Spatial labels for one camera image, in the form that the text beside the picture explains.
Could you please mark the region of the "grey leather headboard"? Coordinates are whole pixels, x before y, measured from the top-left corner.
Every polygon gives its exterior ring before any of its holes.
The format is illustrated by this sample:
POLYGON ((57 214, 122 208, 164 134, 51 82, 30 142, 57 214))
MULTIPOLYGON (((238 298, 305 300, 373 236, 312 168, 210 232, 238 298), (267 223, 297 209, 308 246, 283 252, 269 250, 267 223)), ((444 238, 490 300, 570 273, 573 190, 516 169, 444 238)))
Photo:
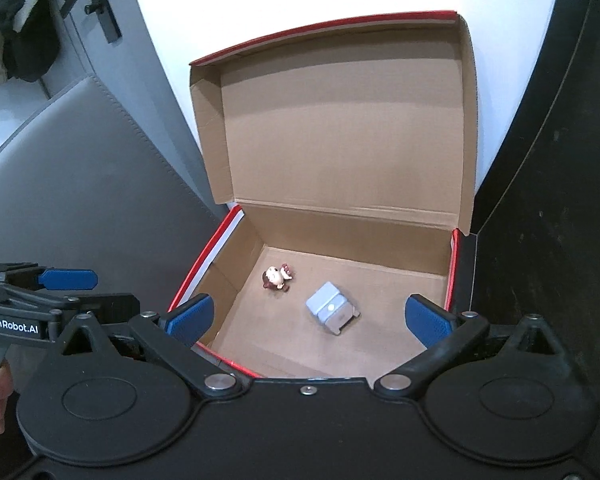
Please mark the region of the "grey leather headboard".
POLYGON ((0 263, 90 269, 144 308, 168 310, 223 216, 93 76, 0 147, 0 263))

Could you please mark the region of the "light blue white charger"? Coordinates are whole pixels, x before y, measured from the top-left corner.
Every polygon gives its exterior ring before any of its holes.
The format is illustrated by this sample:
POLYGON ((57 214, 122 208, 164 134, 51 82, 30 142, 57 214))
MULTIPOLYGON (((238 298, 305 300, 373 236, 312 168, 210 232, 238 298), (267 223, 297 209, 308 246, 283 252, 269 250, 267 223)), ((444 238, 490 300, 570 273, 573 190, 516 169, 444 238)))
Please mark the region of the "light blue white charger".
POLYGON ((339 336, 344 326, 360 316, 360 311, 350 303, 332 282, 326 282, 306 300, 313 317, 333 335, 339 336))

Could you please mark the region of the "red cardboard shoe box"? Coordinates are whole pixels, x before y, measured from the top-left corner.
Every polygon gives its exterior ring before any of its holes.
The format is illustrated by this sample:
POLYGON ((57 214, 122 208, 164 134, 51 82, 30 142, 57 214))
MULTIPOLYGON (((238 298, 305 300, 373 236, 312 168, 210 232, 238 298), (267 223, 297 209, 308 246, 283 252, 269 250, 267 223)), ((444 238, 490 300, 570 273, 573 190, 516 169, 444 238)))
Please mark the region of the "red cardboard shoe box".
POLYGON ((452 299, 474 206, 478 100, 453 11, 276 32, 190 66, 204 166, 230 206, 173 299, 214 303, 194 350, 250 378, 375 380, 422 352, 404 308, 452 299), (291 267, 288 292, 263 287, 291 267), (339 336, 306 307, 332 282, 339 336))

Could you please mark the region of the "small brown-haired doll figurine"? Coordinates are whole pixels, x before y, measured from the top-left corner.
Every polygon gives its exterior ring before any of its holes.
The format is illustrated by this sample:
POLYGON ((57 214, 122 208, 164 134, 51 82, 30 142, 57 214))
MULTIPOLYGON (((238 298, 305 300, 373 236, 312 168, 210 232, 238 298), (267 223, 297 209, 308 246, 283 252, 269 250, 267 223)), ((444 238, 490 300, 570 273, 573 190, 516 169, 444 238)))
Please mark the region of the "small brown-haired doll figurine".
POLYGON ((291 267, 283 263, 279 268, 269 266, 262 273, 263 287, 274 292, 288 292, 289 283, 294 278, 291 267))

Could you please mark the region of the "dark hanging clothes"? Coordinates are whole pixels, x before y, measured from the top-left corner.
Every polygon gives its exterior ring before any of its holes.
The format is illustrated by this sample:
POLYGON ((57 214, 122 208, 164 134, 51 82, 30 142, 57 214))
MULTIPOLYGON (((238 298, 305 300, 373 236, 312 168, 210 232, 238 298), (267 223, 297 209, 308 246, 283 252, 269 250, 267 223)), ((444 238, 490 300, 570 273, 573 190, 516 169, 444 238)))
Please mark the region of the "dark hanging clothes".
POLYGON ((59 50, 48 0, 0 0, 0 86, 41 79, 59 50))

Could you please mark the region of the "black cabinet panel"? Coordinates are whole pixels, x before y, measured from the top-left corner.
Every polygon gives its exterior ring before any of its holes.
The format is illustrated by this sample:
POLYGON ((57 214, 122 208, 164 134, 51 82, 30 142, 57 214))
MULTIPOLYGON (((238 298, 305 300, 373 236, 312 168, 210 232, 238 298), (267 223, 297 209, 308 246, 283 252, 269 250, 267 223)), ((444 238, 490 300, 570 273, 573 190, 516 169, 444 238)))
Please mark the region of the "black cabinet panel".
POLYGON ((531 79, 477 195, 472 303, 600 336, 600 0, 555 0, 531 79))

